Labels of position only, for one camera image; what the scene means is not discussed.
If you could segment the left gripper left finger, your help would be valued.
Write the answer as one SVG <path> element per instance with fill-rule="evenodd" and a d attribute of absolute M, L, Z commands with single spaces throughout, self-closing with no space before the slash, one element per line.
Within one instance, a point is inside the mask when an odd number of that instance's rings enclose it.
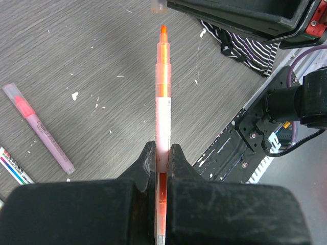
<path fill-rule="evenodd" d="M 154 244 L 155 143 L 118 178 L 17 187 L 1 244 Z"/>

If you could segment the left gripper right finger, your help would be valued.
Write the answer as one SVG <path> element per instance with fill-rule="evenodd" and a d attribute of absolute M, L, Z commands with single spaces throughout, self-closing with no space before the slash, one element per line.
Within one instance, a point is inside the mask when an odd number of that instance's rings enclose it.
<path fill-rule="evenodd" d="M 301 206 L 288 189 L 204 180 L 182 148 L 170 150 L 167 244 L 311 244 Z"/>

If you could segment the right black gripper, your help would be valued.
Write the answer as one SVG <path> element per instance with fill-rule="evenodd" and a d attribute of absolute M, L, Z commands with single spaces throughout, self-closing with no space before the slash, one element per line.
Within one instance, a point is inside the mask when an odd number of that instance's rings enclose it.
<path fill-rule="evenodd" d="M 279 48 L 326 42 L 326 1 L 168 1 L 168 7 L 257 41 L 281 41 Z"/>

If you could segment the white marker green end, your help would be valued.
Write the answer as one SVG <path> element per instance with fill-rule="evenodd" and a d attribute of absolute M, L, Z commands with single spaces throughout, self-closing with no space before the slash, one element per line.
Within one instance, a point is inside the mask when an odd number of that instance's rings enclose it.
<path fill-rule="evenodd" d="M 20 184 L 34 184 L 35 182 L 28 176 L 23 168 L 12 158 L 12 156 L 1 146 L 1 165 Z"/>

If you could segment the small clear pen cap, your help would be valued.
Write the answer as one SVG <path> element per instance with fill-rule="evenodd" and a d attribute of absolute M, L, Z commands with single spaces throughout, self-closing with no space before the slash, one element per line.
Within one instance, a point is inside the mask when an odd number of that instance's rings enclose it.
<path fill-rule="evenodd" d="M 167 0 L 151 0 L 151 11 L 153 13 L 166 13 L 167 10 Z"/>

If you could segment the orange white marker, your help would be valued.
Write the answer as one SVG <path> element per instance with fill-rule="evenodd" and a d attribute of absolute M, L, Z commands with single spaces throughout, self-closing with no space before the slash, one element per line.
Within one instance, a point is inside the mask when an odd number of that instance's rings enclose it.
<path fill-rule="evenodd" d="M 169 153 L 171 139 L 171 64 L 170 44 L 166 26 L 160 29 L 155 66 L 155 103 L 156 103 L 156 244 L 166 243 L 166 216 Z"/>

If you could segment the pink highlighter pen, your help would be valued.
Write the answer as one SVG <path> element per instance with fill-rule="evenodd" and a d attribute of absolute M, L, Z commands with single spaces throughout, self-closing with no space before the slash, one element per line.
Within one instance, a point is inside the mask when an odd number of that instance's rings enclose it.
<path fill-rule="evenodd" d="M 3 87 L 3 91 L 14 104 L 16 109 L 21 113 L 24 119 L 29 123 L 31 128 L 35 131 L 45 147 L 53 155 L 61 168 L 68 175 L 72 174 L 75 171 L 73 164 L 58 145 L 54 137 L 46 129 L 45 125 L 39 119 L 33 108 L 30 106 L 16 85 L 14 83 L 5 85 Z"/>

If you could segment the white marker lime end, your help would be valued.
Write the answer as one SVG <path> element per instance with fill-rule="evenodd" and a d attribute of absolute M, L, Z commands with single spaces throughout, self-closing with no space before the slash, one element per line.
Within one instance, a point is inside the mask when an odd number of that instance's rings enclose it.
<path fill-rule="evenodd" d="M 3 206 L 4 206 L 4 201 L 0 198 L 0 210 L 2 209 Z"/>

